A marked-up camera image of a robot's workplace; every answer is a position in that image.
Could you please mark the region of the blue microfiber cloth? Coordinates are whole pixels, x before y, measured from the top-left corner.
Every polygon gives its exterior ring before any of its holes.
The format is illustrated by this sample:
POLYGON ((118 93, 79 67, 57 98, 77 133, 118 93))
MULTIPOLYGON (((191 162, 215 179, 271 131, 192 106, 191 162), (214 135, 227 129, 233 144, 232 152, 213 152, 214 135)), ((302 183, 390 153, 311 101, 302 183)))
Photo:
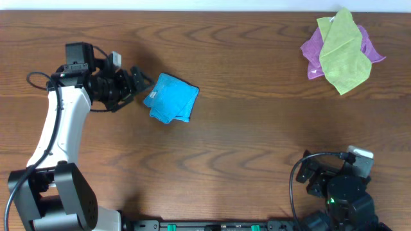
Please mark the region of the blue microfiber cloth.
POLYGON ((143 103, 150 108, 150 116, 164 124, 174 119, 188 123, 199 92, 198 87, 161 73, 143 103))

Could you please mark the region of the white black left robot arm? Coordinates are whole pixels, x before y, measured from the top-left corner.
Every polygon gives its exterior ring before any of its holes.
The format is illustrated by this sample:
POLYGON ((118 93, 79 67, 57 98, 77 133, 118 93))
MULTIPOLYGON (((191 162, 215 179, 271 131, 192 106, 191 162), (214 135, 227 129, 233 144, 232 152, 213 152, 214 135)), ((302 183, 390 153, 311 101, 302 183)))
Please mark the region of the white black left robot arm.
POLYGON ((78 168, 82 130, 92 102, 115 112, 153 85, 138 67, 130 71, 105 64, 98 72, 87 63, 63 65, 48 78, 48 113, 40 141, 27 166, 12 171, 4 228, 16 206, 26 230, 133 230, 118 210, 98 205, 78 168))

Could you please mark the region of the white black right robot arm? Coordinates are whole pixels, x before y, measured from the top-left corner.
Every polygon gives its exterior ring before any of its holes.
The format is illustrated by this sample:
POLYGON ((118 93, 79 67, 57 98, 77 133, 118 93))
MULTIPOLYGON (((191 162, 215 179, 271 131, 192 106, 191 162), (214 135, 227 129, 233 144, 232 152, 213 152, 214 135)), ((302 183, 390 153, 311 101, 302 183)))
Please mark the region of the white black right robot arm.
POLYGON ((345 152, 310 153, 306 150, 294 164, 289 179, 290 205, 295 230, 391 231, 375 212, 367 192, 374 154, 355 146, 345 152), (297 218, 293 182, 309 182, 308 194, 325 199, 326 210, 297 218))

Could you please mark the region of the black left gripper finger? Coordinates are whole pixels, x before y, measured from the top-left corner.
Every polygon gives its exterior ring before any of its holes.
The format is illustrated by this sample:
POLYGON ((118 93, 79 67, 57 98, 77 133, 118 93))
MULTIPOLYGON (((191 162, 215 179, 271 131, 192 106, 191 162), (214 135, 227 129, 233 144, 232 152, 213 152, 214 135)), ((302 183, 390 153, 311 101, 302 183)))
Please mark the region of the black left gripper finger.
POLYGON ((113 102, 112 105, 109 107, 109 110, 111 112, 117 112, 118 110, 122 109, 129 103, 133 102, 133 100, 134 100, 134 95, 128 94, 124 98, 121 98, 119 101, 113 102))
POLYGON ((154 81, 145 74, 138 66, 133 66, 130 69, 132 74, 131 92, 132 94, 139 94, 148 90, 154 85, 154 81))

